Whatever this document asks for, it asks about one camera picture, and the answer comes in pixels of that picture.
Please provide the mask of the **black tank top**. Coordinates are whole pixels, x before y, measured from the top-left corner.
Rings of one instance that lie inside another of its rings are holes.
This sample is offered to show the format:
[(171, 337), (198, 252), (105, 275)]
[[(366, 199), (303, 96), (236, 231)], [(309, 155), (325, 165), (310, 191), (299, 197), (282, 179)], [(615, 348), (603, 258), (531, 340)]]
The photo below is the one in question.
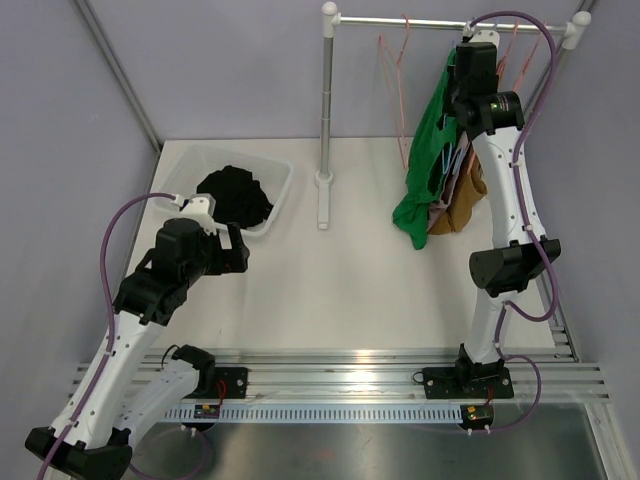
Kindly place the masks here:
[(208, 194), (216, 202), (213, 219), (222, 224), (237, 223), (249, 229), (266, 221), (273, 204), (253, 173), (226, 165), (206, 176), (196, 187), (197, 194)]

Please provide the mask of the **pink wire hanger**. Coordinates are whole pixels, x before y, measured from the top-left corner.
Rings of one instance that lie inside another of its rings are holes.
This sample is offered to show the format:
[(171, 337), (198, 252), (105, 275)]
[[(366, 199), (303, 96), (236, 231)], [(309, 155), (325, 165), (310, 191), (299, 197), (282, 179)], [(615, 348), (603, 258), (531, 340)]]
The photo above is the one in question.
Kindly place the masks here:
[(390, 112), (392, 115), (399, 155), (403, 169), (407, 170), (409, 168), (410, 146), (406, 134), (407, 119), (405, 114), (402, 63), (410, 38), (411, 27), (409, 18), (406, 15), (403, 15), (402, 18), (405, 36), (400, 51), (398, 53), (395, 53), (390, 48), (390, 46), (386, 42), (385, 37), (382, 34), (378, 36), (377, 47), (386, 92), (389, 99)]

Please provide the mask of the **green tank top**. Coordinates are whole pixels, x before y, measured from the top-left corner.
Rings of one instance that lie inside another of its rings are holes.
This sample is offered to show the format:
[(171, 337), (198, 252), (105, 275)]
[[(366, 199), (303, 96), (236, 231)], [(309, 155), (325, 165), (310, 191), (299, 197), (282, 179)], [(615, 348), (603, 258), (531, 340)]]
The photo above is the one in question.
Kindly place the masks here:
[(456, 49), (452, 48), (416, 128), (409, 150), (406, 194), (392, 213), (393, 224), (409, 236), (415, 250), (427, 244), (429, 207), (444, 189), (446, 174), (442, 153), (449, 147), (455, 148), (459, 140), (456, 119), (445, 113), (450, 68), (455, 64), (455, 56)]

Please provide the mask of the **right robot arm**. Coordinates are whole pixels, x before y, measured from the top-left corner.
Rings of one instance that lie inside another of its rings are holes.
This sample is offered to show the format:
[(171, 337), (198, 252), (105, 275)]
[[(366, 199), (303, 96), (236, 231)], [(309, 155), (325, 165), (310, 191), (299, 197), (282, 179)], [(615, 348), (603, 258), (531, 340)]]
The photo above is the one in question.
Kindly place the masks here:
[(499, 91), (496, 67), (496, 45), (469, 40), (456, 47), (450, 69), (449, 111), (482, 167), (493, 234), (491, 249), (469, 259), (476, 306), (469, 337), (445, 374), (446, 398), (513, 397), (500, 352), (503, 328), (519, 295), (561, 252), (534, 212), (520, 99), (513, 91)]

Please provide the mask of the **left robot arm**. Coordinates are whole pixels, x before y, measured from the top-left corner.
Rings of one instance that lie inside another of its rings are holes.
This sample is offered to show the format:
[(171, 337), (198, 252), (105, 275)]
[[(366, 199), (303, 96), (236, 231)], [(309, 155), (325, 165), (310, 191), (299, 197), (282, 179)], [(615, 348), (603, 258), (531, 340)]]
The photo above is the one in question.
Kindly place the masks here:
[(217, 232), (192, 219), (170, 219), (157, 232), (154, 247), (110, 300), (105, 339), (71, 400), (50, 426), (32, 429), (25, 441), (42, 461), (40, 477), (55, 469), (75, 479), (121, 478), (137, 445), (170, 407), (216, 388), (214, 355), (183, 345), (142, 391), (125, 398), (188, 290), (203, 276), (247, 270), (249, 250), (239, 225), (229, 224), (227, 232), (228, 249)]

